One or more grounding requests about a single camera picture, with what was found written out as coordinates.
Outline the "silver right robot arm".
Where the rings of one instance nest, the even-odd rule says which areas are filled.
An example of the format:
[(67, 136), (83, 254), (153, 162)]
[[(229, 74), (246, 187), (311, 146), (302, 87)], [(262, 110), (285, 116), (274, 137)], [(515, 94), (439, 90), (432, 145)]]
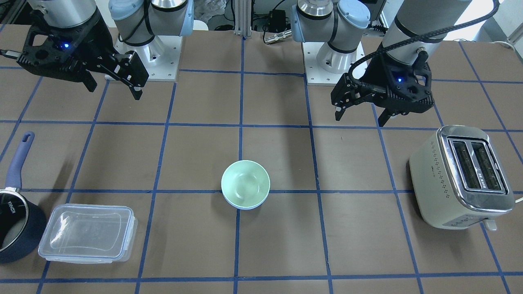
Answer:
[(189, 36), (194, 29), (192, 0), (110, 0), (117, 43), (94, 0), (29, 4), (32, 25), (23, 49), (2, 50), (2, 56), (34, 75), (80, 82), (90, 92), (97, 88), (92, 73), (105, 74), (125, 84), (136, 100), (153, 69), (170, 65), (170, 50), (160, 36)]

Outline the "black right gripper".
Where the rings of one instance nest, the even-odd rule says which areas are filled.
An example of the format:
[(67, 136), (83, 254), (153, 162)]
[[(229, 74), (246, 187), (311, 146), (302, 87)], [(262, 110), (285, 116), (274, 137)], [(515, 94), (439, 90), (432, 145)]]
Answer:
[(100, 11), (71, 28), (51, 26), (41, 11), (32, 11), (30, 16), (32, 25), (16, 59), (23, 69), (47, 78), (82, 82), (92, 93), (98, 84), (91, 72), (107, 74), (125, 84), (134, 100), (140, 100), (149, 73), (137, 52), (116, 51)]

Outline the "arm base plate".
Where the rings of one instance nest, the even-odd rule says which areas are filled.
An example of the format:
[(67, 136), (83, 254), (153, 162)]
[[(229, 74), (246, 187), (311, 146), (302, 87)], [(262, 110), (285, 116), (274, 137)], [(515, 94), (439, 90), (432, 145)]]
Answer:
[(132, 47), (119, 40), (114, 47), (119, 53), (135, 51), (149, 73), (149, 81), (176, 82), (182, 43), (181, 36), (156, 36), (151, 43), (141, 47)]
[(355, 61), (364, 56), (362, 43), (351, 53), (334, 51), (325, 42), (302, 43), (308, 85), (334, 86)]

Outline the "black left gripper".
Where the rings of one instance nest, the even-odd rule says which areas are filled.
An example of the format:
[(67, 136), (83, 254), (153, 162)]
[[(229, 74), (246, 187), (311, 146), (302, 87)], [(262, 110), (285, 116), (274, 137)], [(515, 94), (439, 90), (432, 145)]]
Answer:
[[(377, 93), (372, 99), (375, 105), (384, 108), (378, 117), (379, 127), (397, 114), (424, 113), (434, 106), (428, 58), (427, 53), (418, 53), (412, 65), (396, 61), (387, 53), (371, 59), (359, 81), (385, 89), (385, 93)], [(330, 97), (336, 121), (341, 120), (347, 108), (364, 102), (348, 73), (342, 74)]]

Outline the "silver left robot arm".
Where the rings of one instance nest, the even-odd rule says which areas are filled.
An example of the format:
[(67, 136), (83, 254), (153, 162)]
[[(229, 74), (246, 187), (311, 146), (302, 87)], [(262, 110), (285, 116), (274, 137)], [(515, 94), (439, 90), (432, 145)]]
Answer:
[(335, 119), (347, 108), (372, 103), (383, 108), (379, 126), (397, 115), (424, 113), (434, 106), (428, 59), (446, 37), (429, 33), (453, 26), (471, 4), (469, 0), (404, 0), (393, 23), (360, 78), (351, 78), (360, 65), (342, 62), (354, 56), (372, 22), (371, 11), (359, 0), (299, 0), (290, 17), (294, 41), (320, 42), (317, 58), (325, 70), (340, 75), (331, 92)]

